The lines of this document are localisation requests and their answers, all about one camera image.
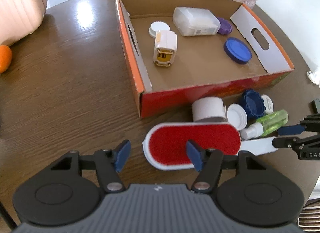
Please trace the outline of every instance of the black circular joint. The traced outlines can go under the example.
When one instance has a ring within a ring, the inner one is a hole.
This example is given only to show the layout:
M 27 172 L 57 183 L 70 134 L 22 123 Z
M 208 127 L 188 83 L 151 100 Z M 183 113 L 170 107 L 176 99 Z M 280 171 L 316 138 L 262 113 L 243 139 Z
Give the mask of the black circular joint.
M 22 222 L 61 226 L 79 221 L 98 206 L 97 186 L 65 171 L 37 174 L 14 193 L 12 202 Z
M 230 218 L 255 227 L 295 221 L 303 206 L 300 188 L 278 172 L 251 170 L 224 182 L 217 202 Z
M 43 185 L 36 191 L 36 199 L 44 204 L 57 205 L 66 202 L 72 196 L 70 186 L 60 183 Z

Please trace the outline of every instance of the spray bottle white cap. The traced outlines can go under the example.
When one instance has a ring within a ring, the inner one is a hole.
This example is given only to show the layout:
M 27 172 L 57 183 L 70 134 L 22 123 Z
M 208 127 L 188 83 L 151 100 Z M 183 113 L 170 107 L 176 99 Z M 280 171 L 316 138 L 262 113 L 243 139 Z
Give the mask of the spray bottle white cap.
M 256 122 L 250 125 L 248 128 L 241 130 L 240 134 L 244 140 L 256 138 L 263 134 L 263 126 L 261 123 Z

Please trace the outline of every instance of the pink suitcase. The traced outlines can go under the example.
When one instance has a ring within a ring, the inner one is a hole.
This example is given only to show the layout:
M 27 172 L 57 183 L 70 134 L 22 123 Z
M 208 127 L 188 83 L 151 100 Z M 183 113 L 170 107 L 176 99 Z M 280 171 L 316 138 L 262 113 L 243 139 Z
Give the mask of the pink suitcase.
M 41 24 L 47 0 L 0 0 L 0 45 L 12 45 Z

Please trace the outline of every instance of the wooden table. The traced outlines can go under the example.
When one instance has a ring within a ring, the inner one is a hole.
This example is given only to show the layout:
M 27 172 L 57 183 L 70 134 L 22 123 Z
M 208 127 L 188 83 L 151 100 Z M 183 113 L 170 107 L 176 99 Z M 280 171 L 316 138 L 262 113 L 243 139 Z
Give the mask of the wooden table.
M 310 114 L 319 87 L 307 79 L 303 58 L 263 11 L 256 14 L 282 44 L 296 70 L 264 89 L 275 109 L 289 113 L 294 124 Z M 120 177 L 130 183 L 188 185 L 193 170 L 164 172 L 144 158 L 141 143 L 161 122 L 191 121 L 191 108 L 139 119 L 116 20 L 114 0 L 70 0 L 50 8 L 42 25 L 12 46 L 13 61 L 0 78 L 0 199 L 18 222 L 11 199 L 25 180 L 71 149 L 92 154 L 123 139 L 132 153 Z M 300 161 L 280 149 L 261 157 L 293 180 L 308 199 L 320 174 L 320 162 Z M 94 172 L 85 172 L 94 179 Z M 223 174 L 223 179 L 232 173 Z M 9 229 L 0 220 L 0 231 Z

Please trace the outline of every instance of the white tape roll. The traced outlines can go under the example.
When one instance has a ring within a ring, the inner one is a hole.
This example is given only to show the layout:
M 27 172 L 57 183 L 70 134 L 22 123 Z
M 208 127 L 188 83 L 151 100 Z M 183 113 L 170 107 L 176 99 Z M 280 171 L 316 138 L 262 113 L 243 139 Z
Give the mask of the white tape roll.
M 192 104 L 193 121 L 220 122 L 226 119 L 226 108 L 219 97 L 205 97 Z

